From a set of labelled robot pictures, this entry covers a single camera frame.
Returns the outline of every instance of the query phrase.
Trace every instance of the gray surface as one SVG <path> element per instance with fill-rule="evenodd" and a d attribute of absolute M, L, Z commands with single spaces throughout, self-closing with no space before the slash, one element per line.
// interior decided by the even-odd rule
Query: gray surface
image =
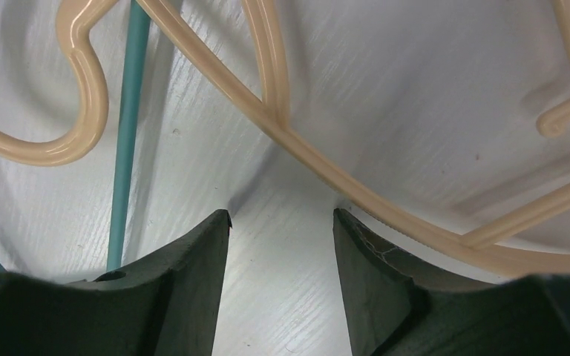
<path fill-rule="evenodd" d="M 0 128 L 66 132 L 77 89 L 53 33 L 57 0 L 0 0 Z M 42 278 L 105 267 L 128 2 L 96 27 L 110 122 L 65 167 L 0 159 L 0 260 Z M 256 93 L 239 1 L 186 0 L 183 16 Z M 465 231 L 570 181 L 570 130 L 547 140 L 536 116 L 570 96 L 549 1 L 278 0 L 295 127 L 372 189 Z M 151 31 L 126 261 L 217 208 L 233 226 L 214 355 L 348 355 L 331 213 L 348 203 L 265 137 Z M 443 268 L 492 276 L 361 215 Z M 570 248 L 570 212 L 517 245 Z"/>

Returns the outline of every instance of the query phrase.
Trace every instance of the dark object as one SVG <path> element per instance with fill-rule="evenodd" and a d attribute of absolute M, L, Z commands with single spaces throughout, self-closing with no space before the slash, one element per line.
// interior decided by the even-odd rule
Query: dark object
<path fill-rule="evenodd" d="M 488 285 L 333 216 L 353 356 L 570 355 L 570 276 Z"/>
<path fill-rule="evenodd" d="M 0 273 L 0 355 L 210 355 L 228 212 L 94 282 Z"/>

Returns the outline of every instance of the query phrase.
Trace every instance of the white surface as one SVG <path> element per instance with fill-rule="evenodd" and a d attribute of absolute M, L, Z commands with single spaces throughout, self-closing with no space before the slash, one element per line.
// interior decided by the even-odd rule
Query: white surface
<path fill-rule="evenodd" d="M 0 128 L 46 140 L 76 116 L 77 89 L 53 32 L 57 0 L 0 0 Z M 570 181 L 570 130 L 537 115 L 570 96 L 549 1 L 279 0 L 295 127 L 371 188 L 466 231 Z M 257 93 L 239 1 L 185 0 L 183 16 Z M 0 260 L 52 280 L 105 267 L 128 2 L 95 27 L 110 123 L 65 167 L 0 159 Z M 214 355 L 350 355 L 332 210 L 349 206 L 275 146 L 151 31 L 125 261 L 216 208 L 233 230 Z M 498 281 L 353 209 L 408 251 Z M 570 212 L 513 245 L 570 250 Z"/>

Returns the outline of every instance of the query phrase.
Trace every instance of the curved beige tube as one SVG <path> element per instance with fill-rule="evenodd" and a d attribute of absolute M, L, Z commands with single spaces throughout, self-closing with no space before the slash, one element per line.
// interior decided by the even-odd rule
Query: curved beige tube
<path fill-rule="evenodd" d="M 263 101 L 207 48 L 166 0 L 137 1 L 180 51 L 265 134 L 383 223 L 443 254 L 497 274 L 570 272 L 570 254 L 493 245 L 570 209 L 570 183 L 465 235 L 430 224 L 363 186 L 289 127 L 289 79 L 273 0 L 243 1 L 256 46 Z M 570 55 L 570 0 L 555 0 L 554 9 Z M 570 106 L 565 104 L 541 117 L 537 124 L 545 128 L 541 132 L 558 131 L 570 121 Z"/>
<path fill-rule="evenodd" d="M 27 142 L 0 131 L 0 156 L 28 165 L 64 165 L 95 147 L 108 120 L 108 89 L 88 33 L 117 0 L 64 0 L 56 16 L 60 49 L 79 86 L 79 116 L 64 136 Z"/>

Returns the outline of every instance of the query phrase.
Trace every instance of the tan plastic tube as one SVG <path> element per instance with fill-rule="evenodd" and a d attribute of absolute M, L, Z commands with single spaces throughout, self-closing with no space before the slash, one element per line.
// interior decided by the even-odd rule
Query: tan plastic tube
<path fill-rule="evenodd" d="M 0 156 L 28 165 L 64 165 L 95 147 L 108 120 L 108 88 L 88 40 L 91 28 L 117 0 L 64 0 L 56 16 L 60 49 L 79 86 L 79 115 L 64 136 L 49 142 L 27 142 L 0 131 Z"/>
<path fill-rule="evenodd" d="M 92 24 L 103 16 L 116 1 L 64 0 L 61 11 L 68 10 L 72 13 L 56 20 L 58 33 L 68 34 L 68 36 L 59 36 L 59 40 L 63 50 L 64 48 L 71 49 L 71 51 L 64 50 L 65 54 L 77 59 L 71 59 L 71 61 L 78 79 L 90 80 L 83 82 L 85 84 L 80 82 L 82 97 L 89 98 L 93 93 L 91 88 L 96 88 L 101 94 L 106 95 L 104 97 L 105 107 L 104 100 L 102 104 L 90 101 L 83 104 L 83 108 L 89 110 L 91 105 L 97 105 L 97 113 L 101 112 L 100 108 L 105 108 L 107 113 L 107 93 L 102 69 L 88 43 L 87 36 Z M 526 251 L 493 245 L 555 214 L 570 209 L 570 183 L 463 236 L 440 228 L 407 213 L 375 194 L 328 160 L 291 129 L 286 56 L 273 0 L 243 0 L 243 8 L 249 19 L 257 51 L 263 101 L 259 100 L 210 51 L 168 1 L 137 1 L 187 59 L 265 134 L 282 145 L 327 184 L 383 223 L 443 254 L 504 276 L 519 277 L 528 273 L 570 272 L 570 254 Z M 554 0 L 554 10 L 570 58 L 570 0 Z M 537 125 L 542 130 L 541 132 L 558 131 L 570 122 L 570 101 L 542 115 L 538 121 Z M 31 162 L 29 159 L 21 159 L 20 156 L 18 158 L 20 162 Z M 32 161 L 36 163 L 62 162 L 51 161 L 51 159 Z"/>

